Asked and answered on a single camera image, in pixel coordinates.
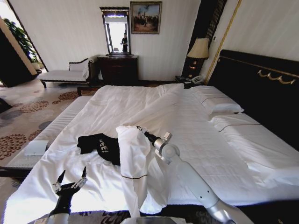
framed painting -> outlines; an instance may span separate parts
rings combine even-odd
[[[131,1],[132,34],[159,34],[161,1]]]

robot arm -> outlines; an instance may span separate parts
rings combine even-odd
[[[179,157],[179,149],[173,144],[169,144],[172,137],[166,133],[164,139],[149,134],[141,127],[137,127],[156,148],[155,152],[167,164],[175,163],[176,173],[181,181],[187,185],[194,196],[202,203],[209,214],[216,220],[227,223],[233,221],[236,224],[252,224],[253,222],[237,207],[222,201],[196,172],[196,170],[186,161]]]
[[[81,179],[77,182],[61,185],[64,174],[65,171],[58,177],[57,182],[53,184],[55,193],[59,196],[55,209],[49,214],[49,217],[38,219],[35,221],[35,224],[68,224],[68,218],[71,213],[71,199],[87,181],[86,167],[84,167]]]

gold headboard trim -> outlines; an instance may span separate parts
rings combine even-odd
[[[236,7],[235,7],[235,10],[234,10],[234,12],[233,12],[233,15],[232,15],[232,17],[231,17],[230,20],[229,20],[228,27],[226,27],[225,33],[224,33],[224,35],[223,35],[223,38],[222,38],[222,40],[221,40],[221,42],[220,42],[220,44],[219,44],[219,47],[218,47],[217,52],[216,52],[216,54],[215,54],[215,56],[214,56],[214,59],[213,59],[212,64],[211,64],[211,66],[210,66],[210,68],[209,68],[209,71],[207,72],[206,79],[205,79],[205,85],[207,85],[207,83],[209,82],[209,80],[210,80],[210,78],[211,78],[211,75],[210,75],[210,74],[211,74],[212,68],[213,68],[213,66],[214,66],[214,64],[215,64],[215,62],[216,62],[216,59],[217,59],[217,57],[218,57],[218,55],[219,55],[219,53],[220,53],[220,50],[221,50],[222,45],[223,45],[223,43],[224,43],[224,41],[225,41],[225,38],[226,38],[226,36],[228,35],[228,31],[229,31],[229,29],[230,29],[230,27],[231,27],[231,25],[232,25],[232,23],[233,23],[233,21],[234,21],[235,15],[236,15],[237,12],[238,12],[238,9],[239,9],[239,7],[240,7],[240,5],[241,5],[241,2],[242,2],[242,0],[238,0],[238,3],[237,3],[237,5],[236,5]]]
[[[292,81],[285,82],[284,80],[282,80],[282,76],[273,78],[273,77],[271,76],[271,72],[269,72],[269,73],[266,74],[266,75],[263,75],[263,74],[262,74],[262,70],[259,70],[257,73],[258,73],[259,76],[262,77],[262,78],[268,77],[269,80],[271,80],[271,81],[276,81],[276,80],[278,80],[281,84],[293,84],[293,83],[296,81],[295,79],[293,79]]]
[[[220,57],[226,58],[226,59],[229,59],[229,60],[232,60],[232,61],[236,61],[236,62],[241,62],[241,63],[244,63],[244,64],[249,64],[249,65],[261,68],[261,69],[266,69],[266,70],[277,72],[277,73],[284,74],[284,75],[287,75],[287,76],[292,76],[292,77],[295,77],[295,78],[299,78],[299,75],[292,74],[292,73],[289,73],[289,72],[286,72],[286,71],[280,71],[280,70],[277,70],[277,69],[272,69],[272,68],[264,67],[264,66],[261,66],[261,65],[258,65],[258,64],[252,64],[252,63],[249,63],[249,62],[244,62],[244,61],[236,60],[236,59],[233,59],[233,58],[230,58],[230,57],[225,57],[225,56],[220,56]]]

mirror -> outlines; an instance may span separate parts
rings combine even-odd
[[[100,7],[110,55],[130,55],[128,7]]]

wooden dresser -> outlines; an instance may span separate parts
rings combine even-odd
[[[138,56],[99,56],[98,63],[105,84],[135,85],[138,81]]]

